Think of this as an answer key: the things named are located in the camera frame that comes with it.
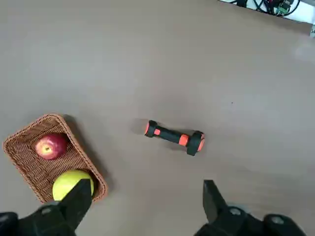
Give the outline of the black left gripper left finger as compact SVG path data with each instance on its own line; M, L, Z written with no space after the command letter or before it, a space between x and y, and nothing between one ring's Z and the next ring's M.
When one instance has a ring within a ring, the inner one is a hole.
M0 214L2 236L74 236L92 204L91 181L81 179L59 202L45 204L27 217Z

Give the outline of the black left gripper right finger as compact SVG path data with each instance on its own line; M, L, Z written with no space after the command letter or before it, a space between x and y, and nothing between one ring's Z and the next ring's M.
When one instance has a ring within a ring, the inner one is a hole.
M196 236L304 236L289 217L267 214L262 220L243 209L229 206L213 180L203 181L203 208L208 222Z

